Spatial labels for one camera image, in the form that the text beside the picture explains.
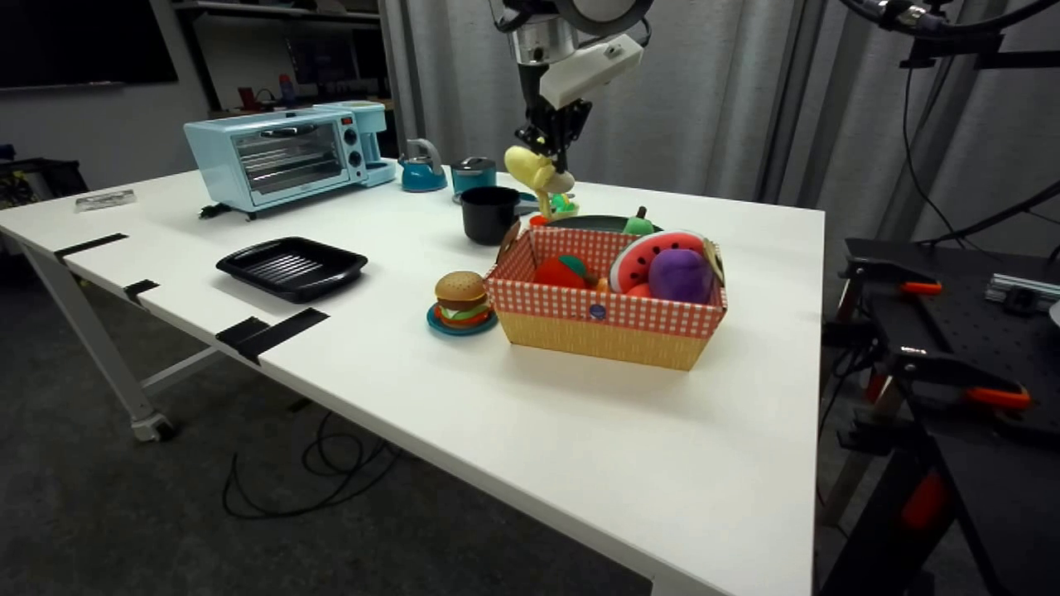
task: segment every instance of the gray floor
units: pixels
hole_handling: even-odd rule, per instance
[[[135,371],[195,349],[158,322],[90,290]],[[510,505],[403,455],[353,503],[299,520],[223,512],[237,451],[250,493],[310,500],[299,452],[319,410],[241,364],[175,386],[182,432],[138,448],[101,377],[32,274],[0,268],[0,591],[649,591],[649,582]],[[841,451],[821,439],[826,483]],[[817,572],[841,548],[817,530]],[[938,591],[985,591],[955,530],[932,558]]]

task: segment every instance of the basket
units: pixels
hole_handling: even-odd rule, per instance
[[[531,228],[497,260],[486,290],[510,343],[689,371],[724,317],[724,287],[710,305],[536,283],[536,260],[581,256],[607,274],[628,243],[619,231]]]

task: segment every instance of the toaster oven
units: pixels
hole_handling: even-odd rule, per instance
[[[380,103],[321,103],[256,117],[184,121],[209,194],[237,211],[266,211],[352,185],[384,185],[386,129]]]

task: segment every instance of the black cup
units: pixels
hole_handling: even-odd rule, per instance
[[[506,228],[520,219],[520,190],[504,185],[477,185],[459,194],[464,235],[477,243],[501,243]]]

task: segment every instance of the white table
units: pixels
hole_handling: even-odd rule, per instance
[[[364,280],[319,302],[329,317],[257,356],[266,377],[492,493],[653,578],[656,591],[810,591],[815,412],[826,216],[702,194],[581,182],[584,211],[633,216],[715,237],[727,264],[727,317],[689,375],[510,346],[504,330],[438,336],[425,323],[435,280],[486,272],[446,190],[352,190],[267,219],[200,222],[195,171],[148,177],[135,203],[76,216],[47,203],[0,216],[122,396],[135,437],[167,432],[148,392],[215,355],[215,334],[299,314],[215,260],[305,235],[372,258]],[[56,258],[61,247],[125,237]],[[65,268],[209,349],[138,385]]]

